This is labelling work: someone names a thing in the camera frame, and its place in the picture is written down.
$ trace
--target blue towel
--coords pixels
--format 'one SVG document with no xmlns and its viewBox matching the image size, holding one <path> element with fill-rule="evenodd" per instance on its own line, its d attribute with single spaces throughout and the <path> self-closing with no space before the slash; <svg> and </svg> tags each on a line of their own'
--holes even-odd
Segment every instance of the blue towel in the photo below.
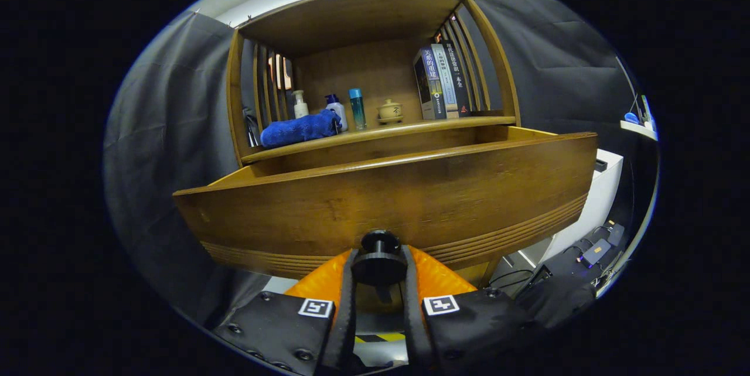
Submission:
<svg viewBox="0 0 750 376">
<path fill-rule="evenodd" d="M 276 121 L 260 133 L 260 144 L 266 148 L 278 148 L 293 143 L 314 141 L 338 134 L 341 119 L 332 110 L 320 114 L 305 115 L 300 119 Z"/>
</svg>

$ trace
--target white desk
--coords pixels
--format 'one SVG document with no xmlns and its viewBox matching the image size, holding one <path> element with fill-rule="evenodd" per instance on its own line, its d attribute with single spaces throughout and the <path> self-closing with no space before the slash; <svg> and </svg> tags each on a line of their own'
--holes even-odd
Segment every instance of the white desk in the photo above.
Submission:
<svg viewBox="0 0 750 376">
<path fill-rule="evenodd" d="M 606 162 L 607 169 L 602 173 L 594 171 L 589 196 L 584 204 L 584 210 L 581 212 L 581 218 L 559 233 L 552 235 L 552 241 L 537 263 L 544 262 L 570 247 L 607 220 L 614 202 L 614 195 L 617 192 L 617 186 L 619 186 L 622 157 L 612 152 L 597 149 L 596 158 Z"/>
</svg>

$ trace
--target book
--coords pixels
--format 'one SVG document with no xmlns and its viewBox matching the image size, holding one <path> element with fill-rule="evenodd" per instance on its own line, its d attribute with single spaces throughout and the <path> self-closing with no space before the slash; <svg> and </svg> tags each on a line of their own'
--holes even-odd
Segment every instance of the book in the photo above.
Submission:
<svg viewBox="0 0 750 376">
<path fill-rule="evenodd" d="M 433 43 L 431 47 L 435 55 L 437 73 L 440 76 L 445 117 L 448 119 L 458 119 L 458 104 L 456 104 L 456 92 L 453 88 L 451 69 L 448 67 L 448 56 L 445 54 L 445 48 L 442 47 L 442 43 Z"/>
<path fill-rule="evenodd" d="M 423 47 L 414 59 L 414 75 L 423 119 L 445 119 L 442 85 L 432 48 Z"/>
<path fill-rule="evenodd" d="M 450 40 L 443 40 L 442 44 L 445 46 L 445 53 L 448 55 L 448 68 L 451 70 L 453 91 L 456 94 L 458 117 L 469 117 L 471 115 L 469 90 L 466 88 L 466 77 L 458 63 L 458 53 Z"/>
</svg>

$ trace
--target electronic device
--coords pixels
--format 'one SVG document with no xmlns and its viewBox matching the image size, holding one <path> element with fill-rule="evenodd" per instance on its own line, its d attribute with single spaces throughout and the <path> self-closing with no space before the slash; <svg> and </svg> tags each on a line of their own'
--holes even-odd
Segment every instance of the electronic device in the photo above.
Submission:
<svg viewBox="0 0 750 376">
<path fill-rule="evenodd" d="M 578 261 L 590 268 L 594 266 L 596 262 L 602 259 L 602 257 L 609 251 L 611 247 L 612 246 L 607 242 L 607 240 L 599 239 L 599 241 L 595 242 L 590 249 L 584 252 L 583 256 L 578 258 Z"/>
<path fill-rule="evenodd" d="M 622 225 L 620 224 L 612 225 L 612 229 L 610 230 L 610 235 L 609 237 L 607 237 L 607 242 L 616 247 L 619 244 L 619 241 L 622 239 L 622 234 L 624 232 L 625 232 L 625 227 L 623 227 Z"/>
</svg>

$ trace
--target drawer front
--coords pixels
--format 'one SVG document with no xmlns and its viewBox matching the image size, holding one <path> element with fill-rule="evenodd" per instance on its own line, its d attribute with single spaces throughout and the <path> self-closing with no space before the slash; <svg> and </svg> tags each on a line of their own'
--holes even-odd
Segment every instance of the drawer front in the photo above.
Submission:
<svg viewBox="0 0 750 376">
<path fill-rule="evenodd" d="M 177 192 L 219 262 L 299 278 L 386 228 L 452 269 L 484 263 L 572 224 L 596 135 L 549 136 L 401 155 Z"/>
</svg>

